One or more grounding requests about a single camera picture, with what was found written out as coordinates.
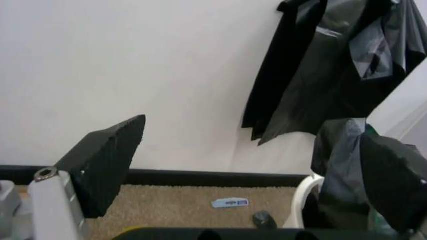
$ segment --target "beige carpet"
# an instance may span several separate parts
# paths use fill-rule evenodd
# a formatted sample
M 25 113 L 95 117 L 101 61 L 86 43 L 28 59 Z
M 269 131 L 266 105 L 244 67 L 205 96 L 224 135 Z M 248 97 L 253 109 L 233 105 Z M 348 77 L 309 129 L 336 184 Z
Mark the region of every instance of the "beige carpet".
M 111 239 L 141 227 L 254 228 L 252 214 L 268 211 L 281 227 L 290 213 L 295 188 L 220 188 L 124 185 L 104 217 L 89 219 L 91 240 Z M 249 206 L 212 208 L 221 198 L 248 198 Z

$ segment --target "crumpled plastic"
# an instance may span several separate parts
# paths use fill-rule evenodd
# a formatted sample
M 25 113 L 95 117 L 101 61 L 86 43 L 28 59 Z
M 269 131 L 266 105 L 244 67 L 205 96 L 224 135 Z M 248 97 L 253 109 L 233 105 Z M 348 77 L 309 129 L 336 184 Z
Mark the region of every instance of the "crumpled plastic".
M 259 144 L 316 135 L 327 120 L 366 118 L 425 58 L 413 0 L 328 0 L 322 20 Z
M 414 146 L 379 136 L 364 118 L 326 121 L 311 169 L 325 178 L 319 210 L 334 228 L 366 230 L 375 209 L 406 234 L 427 214 L 427 160 Z

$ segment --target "black garbage bag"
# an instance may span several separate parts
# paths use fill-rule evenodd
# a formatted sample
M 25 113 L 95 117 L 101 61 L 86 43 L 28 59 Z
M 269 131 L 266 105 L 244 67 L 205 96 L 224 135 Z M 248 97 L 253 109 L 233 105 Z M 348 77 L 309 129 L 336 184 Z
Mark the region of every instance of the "black garbage bag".
M 311 169 L 324 176 L 318 209 L 339 229 L 368 229 L 372 210 L 400 234 L 427 214 L 427 160 L 414 146 L 379 136 L 363 118 L 326 121 Z
M 302 5 L 284 1 L 277 8 L 283 16 L 243 115 L 242 127 L 253 128 L 252 140 L 263 136 L 283 92 L 313 39 L 316 26 L 325 12 L 326 1 L 307 0 Z
M 298 70 L 259 144 L 317 134 L 326 120 L 366 118 L 426 57 L 413 0 L 328 0 Z

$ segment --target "metal bolt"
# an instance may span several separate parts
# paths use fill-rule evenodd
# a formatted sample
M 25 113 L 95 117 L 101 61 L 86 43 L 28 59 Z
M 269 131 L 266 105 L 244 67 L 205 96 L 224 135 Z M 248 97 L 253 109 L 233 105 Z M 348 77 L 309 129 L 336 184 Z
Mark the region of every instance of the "metal bolt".
M 34 174 L 34 181 L 36 183 L 48 180 L 58 175 L 58 169 L 56 167 L 45 167 Z

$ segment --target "white panel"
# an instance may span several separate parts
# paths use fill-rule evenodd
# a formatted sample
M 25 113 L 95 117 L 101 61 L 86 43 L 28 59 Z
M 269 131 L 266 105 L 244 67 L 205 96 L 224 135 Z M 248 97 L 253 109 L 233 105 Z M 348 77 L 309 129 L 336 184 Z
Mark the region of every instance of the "white panel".
M 232 162 L 258 152 L 236 150 L 239 125 L 280 2 L 1 1 L 0 164 L 52 165 L 88 132 L 146 114 L 133 168 L 297 172 L 286 155 L 275 167 L 277 142 L 261 166 Z

